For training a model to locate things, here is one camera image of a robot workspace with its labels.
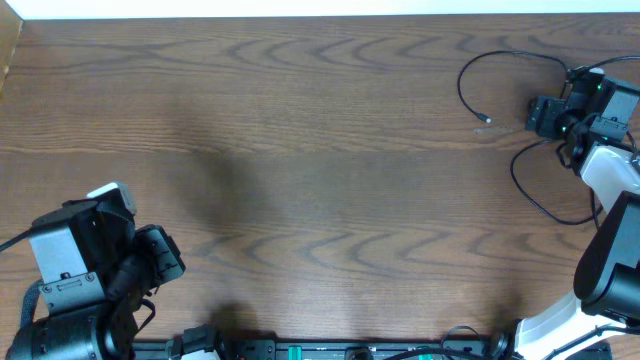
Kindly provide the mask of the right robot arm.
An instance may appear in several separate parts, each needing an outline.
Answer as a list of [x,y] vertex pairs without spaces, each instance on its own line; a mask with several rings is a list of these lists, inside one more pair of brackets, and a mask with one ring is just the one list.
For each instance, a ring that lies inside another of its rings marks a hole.
[[639,150],[626,138],[639,89],[599,69],[570,84],[565,98],[533,98],[525,128],[559,141],[562,166],[591,192],[597,230],[572,290],[517,322],[507,359],[567,359],[603,339],[639,332]]

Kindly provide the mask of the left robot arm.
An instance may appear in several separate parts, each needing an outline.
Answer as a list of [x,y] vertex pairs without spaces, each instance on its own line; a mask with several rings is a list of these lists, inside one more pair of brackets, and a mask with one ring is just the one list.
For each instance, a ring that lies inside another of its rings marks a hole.
[[185,264],[159,225],[137,228],[123,201],[69,201],[27,235],[41,279],[23,300],[9,359],[130,359],[134,314]]

